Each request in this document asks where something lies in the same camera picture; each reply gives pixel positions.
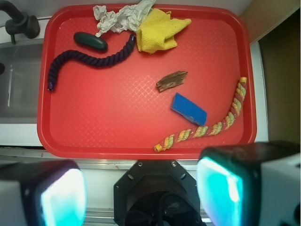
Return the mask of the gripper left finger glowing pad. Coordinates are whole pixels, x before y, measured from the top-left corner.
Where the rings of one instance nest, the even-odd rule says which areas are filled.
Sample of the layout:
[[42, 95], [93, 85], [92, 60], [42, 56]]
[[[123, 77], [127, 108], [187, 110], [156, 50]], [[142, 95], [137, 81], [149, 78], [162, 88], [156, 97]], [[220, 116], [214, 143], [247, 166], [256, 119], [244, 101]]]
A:
[[2, 226], [81, 226], [87, 183], [72, 160], [0, 165]]

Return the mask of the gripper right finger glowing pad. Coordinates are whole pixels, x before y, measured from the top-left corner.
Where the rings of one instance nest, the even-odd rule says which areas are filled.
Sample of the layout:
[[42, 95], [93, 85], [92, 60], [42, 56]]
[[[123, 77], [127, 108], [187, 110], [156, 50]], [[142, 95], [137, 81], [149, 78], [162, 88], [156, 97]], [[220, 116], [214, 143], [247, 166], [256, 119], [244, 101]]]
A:
[[201, 206], [215, 226], [298, 226], [301, 146], [287, 141], [205, 148], [197, 164]]

